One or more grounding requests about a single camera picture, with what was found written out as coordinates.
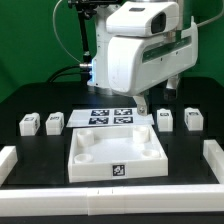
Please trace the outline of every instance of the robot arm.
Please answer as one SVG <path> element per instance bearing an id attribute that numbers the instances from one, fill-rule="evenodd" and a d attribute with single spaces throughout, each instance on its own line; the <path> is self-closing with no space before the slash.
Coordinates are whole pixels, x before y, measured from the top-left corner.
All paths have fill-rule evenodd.
<path id="1" fill-rule="evenodd" d="M 69 0 L 80 14 L 81 28 L 83 19 L 95 15 L 97 54 L 91 62 L 84 57 L 91 64 L 89 90 L 133 97 L 140 115 L 150 112 L 148 89 L 169 78 L 176 83 L 174 77 L 194 66 L 198 55 L 191 1 L 148 1 L 120 7 L 121 0 Z M 86 42 L 86 33 L 82 36 Z"/>
<path id="2" fill-rule="evenodd" d="M 127 2 L 107 20 L 108 32 L 115 35 L 108 47 L 109 85 L 134 97 L 141 115 L 148 114 L 149 88 L 196 63 L 197 26 L 192 21 L 178 31 L 180 21 L 175 2 Z"/>

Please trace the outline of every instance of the white box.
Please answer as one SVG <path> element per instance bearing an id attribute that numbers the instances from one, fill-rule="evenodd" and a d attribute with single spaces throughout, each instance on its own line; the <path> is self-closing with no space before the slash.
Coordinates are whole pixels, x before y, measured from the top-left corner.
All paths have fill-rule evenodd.
<path id="1" fill-rule="evenodd" d="M 15 146 L 6 146 L 0 151 L 0 186 L 17 163 Z"/>
<path id="2" fill-rule="evenodd" d="M 64 114 L 61 112 L 50 114 L 46 121 L 47 135 L 60 135 L 64 127 Z"/>
<path id="3" fill-rule="evenodd" d="M 68 172 L 70 182 L 167 176 L 168 159 L 151 125 L 74 129 Z"/>
<path id="4" fill-rule="evenodd" d="M 198 109 L 186 108 L 184 111 L 184 121 L 189 131 L 202 131 L 204 118 Z"/>
<path id="5" fill-rule="evenodd" d="M 173 117 L 170 110 L 157 110 L 157 125 L 160 132 L 173 131 Z"/>
<path id="6" fill-rule="evenodd" d="M 26 114 L 19 123 L 21 136 L 35 135 L 40 127 L 40 115 L 38 113 Z"/>

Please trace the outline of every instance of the white cube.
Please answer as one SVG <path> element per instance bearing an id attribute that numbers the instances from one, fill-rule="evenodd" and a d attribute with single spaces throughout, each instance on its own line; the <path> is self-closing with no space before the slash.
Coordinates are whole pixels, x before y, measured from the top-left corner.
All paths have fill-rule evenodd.
<path id="1" fill-rule="evenodd" d="M 40 127 L 40 115 L 38 113 L 26 114 L 19 123 L 21 136 L 35 135 Z"/>
<path id="2" fill-rule="evenodd" d="M 64 127 L 64 114 L 57 112 L 50 114 L 46 121 L 47 135 L 60 135 Z"/>
<path id="3" fill-rule="evenodd" d="M 18 158 L 15 146 L 5 146 L 0 151 L 0 186 L 3 184 L 17 161 Z"/>
<path id="4" fill-rule="evenodd" d="M 157 125 L 160 132 L 173 131 L 173 117 L 170 110 L 157 110 Z"/>
<path id="5" fill-rule="evenodd" d="M 189 131 L 202 131 L 204 118 L 198 109 L 186 108 L 184 111 L 184 121 Z"/>

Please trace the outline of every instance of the paper sheet with markers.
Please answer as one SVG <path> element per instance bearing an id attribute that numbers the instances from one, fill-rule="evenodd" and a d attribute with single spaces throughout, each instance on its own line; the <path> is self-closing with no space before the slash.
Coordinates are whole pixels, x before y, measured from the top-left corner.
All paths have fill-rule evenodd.
<path id="1" fill-rule="evenodd" d="M 140 116 L 137 108 L 73 110 L 67 127 L 154 125 L 152 114 Z"/>

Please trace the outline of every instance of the green wall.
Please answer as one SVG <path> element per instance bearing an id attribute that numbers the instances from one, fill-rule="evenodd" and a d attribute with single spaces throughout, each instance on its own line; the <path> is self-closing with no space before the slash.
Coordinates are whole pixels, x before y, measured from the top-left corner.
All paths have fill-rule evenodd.
<path id="1" fill-rule="evenodd" d="M 54 36 L 52 12 L 56 3 L 57 0 L 0 1 L 0 101 L 19 86 L 44 82 L 54 71 L 76 63 L 64 53 Z M 221 0 L 193 0 L 195 19 L 203 21 L 216 15 L 221 6 Z M 58 33 L 63 43 L 82 60 L 77 14 L 75 10 L 68 9 L 67 0 L 59 8 L 57 18 Z M 87 27 L 94 54 L 93 21 L 88 21 Z M 200 28 L 198 63 L 184 75 L 213 77 L 224 85 L 223 40 L 224 18 Z"/>

